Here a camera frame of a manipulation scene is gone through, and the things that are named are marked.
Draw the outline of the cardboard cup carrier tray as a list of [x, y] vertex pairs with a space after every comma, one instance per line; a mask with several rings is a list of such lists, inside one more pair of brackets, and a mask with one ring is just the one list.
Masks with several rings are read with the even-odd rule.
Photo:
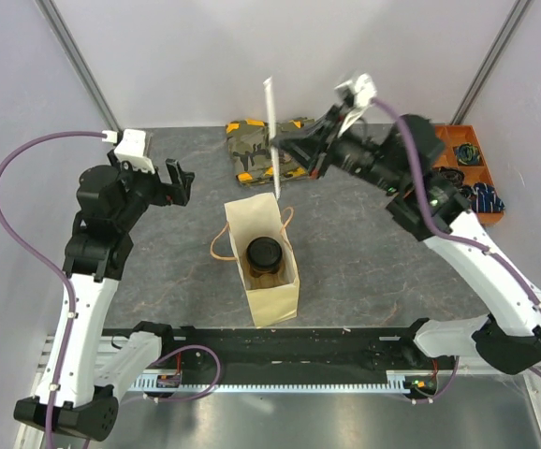
[[284, 276], [279, 273], [247, 273], [244, 279], [248, 290], [271, 289], [285, 284]]

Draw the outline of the white straw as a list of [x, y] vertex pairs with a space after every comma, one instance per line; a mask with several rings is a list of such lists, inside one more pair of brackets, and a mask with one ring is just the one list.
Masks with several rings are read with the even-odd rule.
[[272, 141], [276, 137], [276, 111], [272, 77], [268, 77], [266, 80], [263, 81], [263, 88], [269, 128], [269, 149], [273, 169], [273, 188], [275, 198], [276, 200], [279, 200], [281, 196], [280, 159], [278, 150], [272, 144]]

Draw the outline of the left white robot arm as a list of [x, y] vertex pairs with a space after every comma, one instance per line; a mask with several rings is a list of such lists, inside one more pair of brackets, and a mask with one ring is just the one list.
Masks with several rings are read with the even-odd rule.
[[133, 248], [130, 231], [151, 206], [188, 203], [194, 173], [166, 162], [158, 171], [127, 162], [87, 169], [80, 175], [80, 209], [65, 247], [63, 307], [51, 357], [35, 394], [17, 401], [14, 418], [41, 429], [102, 442], [111, 433], [129, 386], [149, 366], [165, 368], [176, 357], [171, 326], [142, 321], [103, 367], [96, 356], [110, 303]]

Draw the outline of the brown paper bag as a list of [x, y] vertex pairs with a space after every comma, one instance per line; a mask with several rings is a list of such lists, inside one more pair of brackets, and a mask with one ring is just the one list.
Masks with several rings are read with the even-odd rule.
[[256, 327], [273, 326], [297, 316], [300, 275], [287, 235], [294, 209], [283, 217], [274, 194], [225, 204], [226, 224], [212, 239], [210, 255], [237, 265]]

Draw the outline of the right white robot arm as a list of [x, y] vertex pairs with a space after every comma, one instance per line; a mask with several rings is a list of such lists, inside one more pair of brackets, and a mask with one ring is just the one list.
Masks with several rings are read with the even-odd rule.
[[541, 362], [541, 291], [494, 243], [459, 189], [434, 169], [445, 143], [432, 123], [378, 106], [394, 121], [380, 144], [349, 129], [345, 109], [337, 106], [271, 143], [314, 179], [337, 167], [391, 196], [393, 221], [453, 267], [487, 307], [471, 319], [417, 320], [399, 347], [406, 366], [479, 356], [506, 374], [535, 367]]

